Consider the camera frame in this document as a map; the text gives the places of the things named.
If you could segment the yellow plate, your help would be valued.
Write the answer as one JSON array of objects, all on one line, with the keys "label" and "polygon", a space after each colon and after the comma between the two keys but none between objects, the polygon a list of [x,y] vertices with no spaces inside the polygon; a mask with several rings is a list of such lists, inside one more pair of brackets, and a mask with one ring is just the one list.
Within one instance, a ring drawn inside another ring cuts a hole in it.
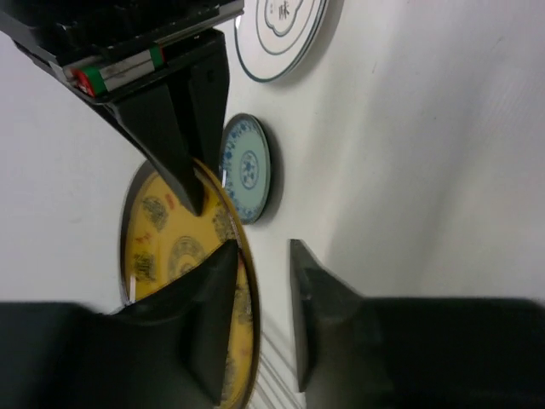
[{"label": "yellow plate", "polygon": [[250,246],[218,177],[194,164],[204,186],[200,216],[186,210],[149,162],[135,172],[120,231],[122,299],[138,301],[193,270],[229,239],[238,243],[238,277],[223,383],[222,408],[250,403],[261,352],[260,297]]}]

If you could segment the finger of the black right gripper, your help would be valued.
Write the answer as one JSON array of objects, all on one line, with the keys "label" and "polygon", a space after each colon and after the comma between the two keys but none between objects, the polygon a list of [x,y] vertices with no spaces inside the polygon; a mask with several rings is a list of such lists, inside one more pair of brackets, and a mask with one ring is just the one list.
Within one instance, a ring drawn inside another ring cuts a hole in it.
[{"label": "finger of the black right gripper", "polygon": [[204,186],[195,176],[184,121],[192,120],[192,96],[186,76],[173,76],[95,103],[153,165],[186,210],[199,216]]},{"label": "finger of the black right gripper", "polygon": [[169,92],[188,152],[217,173],[229,90],[224,33],[209,29],[171,44]]}]

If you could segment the teal blue patterned plate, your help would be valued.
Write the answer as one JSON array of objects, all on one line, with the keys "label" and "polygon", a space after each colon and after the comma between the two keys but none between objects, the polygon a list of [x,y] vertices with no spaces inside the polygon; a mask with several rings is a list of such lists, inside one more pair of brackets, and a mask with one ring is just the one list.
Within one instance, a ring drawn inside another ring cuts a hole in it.
[{"label": "teal blue patterned plate", "polygon": [[284,193],[284,161],[278,138],[261,118],[240,112],[224,127],[220,175],[244,225],[265,224]]}]

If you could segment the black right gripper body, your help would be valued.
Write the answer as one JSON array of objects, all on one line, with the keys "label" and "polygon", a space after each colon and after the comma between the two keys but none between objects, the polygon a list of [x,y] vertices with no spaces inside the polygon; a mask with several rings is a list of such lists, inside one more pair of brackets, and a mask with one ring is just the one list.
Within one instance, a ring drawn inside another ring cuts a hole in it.
[{"label": "black right gripper body", "polygon": [[44,71],[169,47],[244,12],[242,1],[3,1],[1,31]]}]

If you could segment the plain white plate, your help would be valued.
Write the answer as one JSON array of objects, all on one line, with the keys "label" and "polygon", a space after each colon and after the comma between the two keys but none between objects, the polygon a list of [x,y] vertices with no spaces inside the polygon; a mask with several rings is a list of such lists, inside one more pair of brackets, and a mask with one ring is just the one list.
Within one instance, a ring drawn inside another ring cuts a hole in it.
[{"label": "plain white plate", "polygon": [[242,70],[259,84],[287,76],[335,29],[343,6],[327,0],[246,1],[233,23]]}]

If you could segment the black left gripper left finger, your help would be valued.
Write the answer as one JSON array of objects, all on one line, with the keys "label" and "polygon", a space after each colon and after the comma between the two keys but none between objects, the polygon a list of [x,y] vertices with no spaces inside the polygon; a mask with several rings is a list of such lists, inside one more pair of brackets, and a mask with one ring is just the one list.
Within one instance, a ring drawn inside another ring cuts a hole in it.
[{"label": "black left gripper left finger", "polygon": [[72,302],[1,306],[4,408],[211,408],[221,402],[238,275],[228,240],[114,314]]}]

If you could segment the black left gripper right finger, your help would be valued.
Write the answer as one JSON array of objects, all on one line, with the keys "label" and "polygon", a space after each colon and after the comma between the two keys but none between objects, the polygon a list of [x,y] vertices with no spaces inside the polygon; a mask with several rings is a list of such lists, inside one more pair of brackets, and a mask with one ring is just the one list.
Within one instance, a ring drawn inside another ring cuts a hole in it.
[{"label": "black left gripper right finger", "polygon": [[296,375],[309,408],[541,408],[544,305],[366,297],[290,241]]}]

